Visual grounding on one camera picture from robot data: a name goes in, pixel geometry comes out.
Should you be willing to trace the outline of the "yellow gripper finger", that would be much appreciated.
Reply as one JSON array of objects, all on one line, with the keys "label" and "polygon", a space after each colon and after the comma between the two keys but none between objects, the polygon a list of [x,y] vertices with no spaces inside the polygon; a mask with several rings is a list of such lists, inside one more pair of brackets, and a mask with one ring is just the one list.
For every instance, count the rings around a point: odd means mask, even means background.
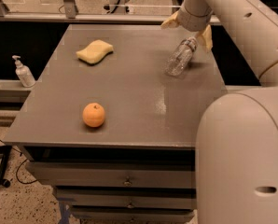
[{"label": "yellow gripper finger", "polygon": [[213,47],[211,26],[207,25],[204,30],[199,31],[196,39],[205,52],[210,52]]},{"label": "yellow gripper finger", "polygon": [[169,18],[167,18],[161,25],[161,29],[168,29],[168,28],[176,28],[179,26],[179,21],[177,19],[178,12],[172,14]]}]

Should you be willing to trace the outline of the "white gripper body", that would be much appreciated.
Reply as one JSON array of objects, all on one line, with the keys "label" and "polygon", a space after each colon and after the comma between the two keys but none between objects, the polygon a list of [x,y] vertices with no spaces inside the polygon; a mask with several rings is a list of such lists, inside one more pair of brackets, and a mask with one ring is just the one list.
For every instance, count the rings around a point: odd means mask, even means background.
[{"label": "white gripper body", "polygon": [[205,0],[184,0],[176,18],[182,27],[197,32],[208,25],[211,16],[212,9]]}]

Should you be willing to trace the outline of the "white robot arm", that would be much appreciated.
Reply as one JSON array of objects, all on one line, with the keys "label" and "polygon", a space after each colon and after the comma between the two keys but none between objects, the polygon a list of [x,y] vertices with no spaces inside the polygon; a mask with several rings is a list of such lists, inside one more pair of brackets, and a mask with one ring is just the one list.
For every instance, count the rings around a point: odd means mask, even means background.
[{"label": "white robot arm", "polygon": [[260,0],[185,0],[164,27],[202,31],[217,16],[260,82],[202,115],[198,224],[278,224],[278,14]]}]

